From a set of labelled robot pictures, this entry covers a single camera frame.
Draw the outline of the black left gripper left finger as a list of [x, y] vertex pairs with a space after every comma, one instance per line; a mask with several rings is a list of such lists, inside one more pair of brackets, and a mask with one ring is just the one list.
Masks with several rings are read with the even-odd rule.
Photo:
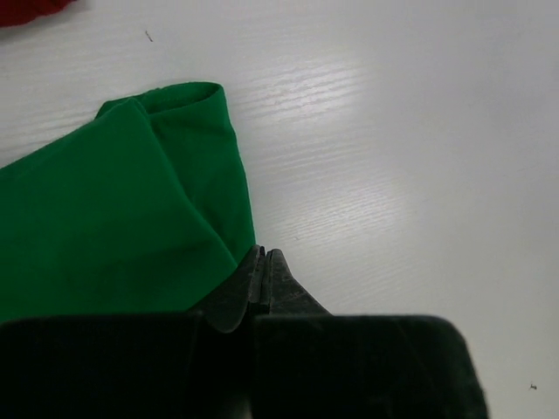
[[19, 319], [1, 326], [4, 418], [194, 418], [228, 413], [253, 370], [252, 247], [186, 311]]

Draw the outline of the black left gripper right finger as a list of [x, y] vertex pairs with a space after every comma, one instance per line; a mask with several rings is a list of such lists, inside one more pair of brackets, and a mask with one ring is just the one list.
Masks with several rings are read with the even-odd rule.
[[256, 418], [484, 418], [459, 330], [424, 315], [334, 316], [266, 258], [269, 312], [252, 323]]

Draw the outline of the green t shirt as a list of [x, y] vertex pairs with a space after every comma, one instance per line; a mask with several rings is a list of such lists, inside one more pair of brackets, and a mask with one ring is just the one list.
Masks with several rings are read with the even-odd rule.
[[1, 318], [186, 310], [255, 242], [221, 85], [108, 101], [1, 171]]

